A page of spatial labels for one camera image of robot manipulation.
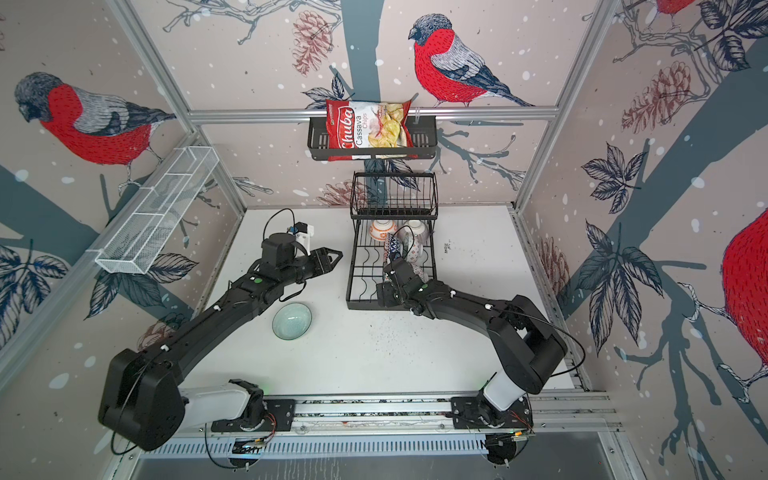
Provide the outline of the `green patterned bowl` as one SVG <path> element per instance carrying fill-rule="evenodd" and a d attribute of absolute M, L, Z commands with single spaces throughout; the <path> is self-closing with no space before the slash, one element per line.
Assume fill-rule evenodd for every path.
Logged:
<path fill-rule="evenodd" d="M 403 240 L 403 250 L 407 262 L 413 265 L 421 265 L 423 263 L 424 244 L 420 237 L 407 236 Z"/>

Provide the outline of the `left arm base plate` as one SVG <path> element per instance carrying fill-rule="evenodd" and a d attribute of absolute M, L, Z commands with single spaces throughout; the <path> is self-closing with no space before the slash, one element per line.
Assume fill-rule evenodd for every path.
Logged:
<path fill-rule="evenodd" d="M 257 409 L 257 416 L 247 418 L 245 414 L 233 420 L 218 420 L 209 426 L 215 433 L 259 433 L 289 432 L 296 410 L 294 399 L 269 399 Z"/>

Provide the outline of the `teal dashed bowl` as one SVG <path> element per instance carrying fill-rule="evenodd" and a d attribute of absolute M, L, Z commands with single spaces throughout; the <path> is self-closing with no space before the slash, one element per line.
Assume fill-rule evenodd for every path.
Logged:
<path fill-rule="evenodd" d="M 273 334 L 285 341 L 303 336 L 312 323 L 310 308 L 302 303 L 291 303 L 282 307 L 273 317 Z"/>

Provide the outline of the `orange floral bowl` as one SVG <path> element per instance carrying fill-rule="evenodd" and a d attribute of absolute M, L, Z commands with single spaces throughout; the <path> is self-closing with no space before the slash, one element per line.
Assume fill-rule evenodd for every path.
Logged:
<path fill-rule="evenodd" d="M 373 220 L 369 226 L 368 233 L 374 241 L 384 242 L 387 236 L 396 230 L 397 224 L 394 220 Z"/>

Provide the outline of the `pink striped bowl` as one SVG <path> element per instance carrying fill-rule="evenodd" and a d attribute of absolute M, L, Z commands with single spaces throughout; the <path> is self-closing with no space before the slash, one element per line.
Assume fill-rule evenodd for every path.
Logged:
<path fill-rule="evenodd" d="M 421 220 L 408 220 L 403 232 L 413 241 L 423 243 L 427 237 L 427 224 Z"/>

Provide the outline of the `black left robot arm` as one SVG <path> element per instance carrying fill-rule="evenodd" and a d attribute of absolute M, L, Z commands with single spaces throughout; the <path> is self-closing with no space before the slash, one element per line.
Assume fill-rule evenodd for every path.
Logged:
<path fill-rule="evenodd" d="M 261 422 L 263 392 L 251 382 L 180 386 L 228 336 L 275 302 L 287 301 L 287 287 L 304 287 L 332 272 L 343 257 L 326 247 L 307 250 L 290 233 L 270 235 L 261 248 L 261 257 L 211 307 L 167 339 L 139 352 L 125 349 L 111 360 L 97 415 L 101 425 L 151 451 L 191 426 L 238 418 Z"/>

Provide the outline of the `red blue patterned bowl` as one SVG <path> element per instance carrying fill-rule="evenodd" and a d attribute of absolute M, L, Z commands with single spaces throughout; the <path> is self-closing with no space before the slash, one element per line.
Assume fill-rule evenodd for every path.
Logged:
<path fill-rule="evenodd" d="M 385 263 L 391 263 L 403 257 L 403 244 L 396 234 L 388 233 L 384 241 Z"/>

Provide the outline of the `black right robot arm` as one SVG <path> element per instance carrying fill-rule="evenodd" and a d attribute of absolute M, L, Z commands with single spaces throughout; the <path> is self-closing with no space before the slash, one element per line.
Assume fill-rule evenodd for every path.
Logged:
<path fill-rule="evenodd" d="M 559 330 L 542 317 L 527 297 L 491 300 L 425 281 L 403 259 L 383 268 L 377 285 L 381 306 L 402 306 L 415 316 L 446 320 L 483 334 L 491 341 L 501 369 L 480 390 L 477 410 L 468 419 L 499 428 L 504 415 L 527 394 L 538 394 L 568 353 Z"/>

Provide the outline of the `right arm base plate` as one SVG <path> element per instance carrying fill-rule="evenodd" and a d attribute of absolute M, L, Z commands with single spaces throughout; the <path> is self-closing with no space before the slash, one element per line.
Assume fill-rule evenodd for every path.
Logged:
<path fill-rule="evenodd" d="M 518 429 L 532 430 L 533 417 L 529 398 L 523 396 L 506 410 L 497 410 L 482 395 L 452 397 L 445 416 L 455 429 Z"/>

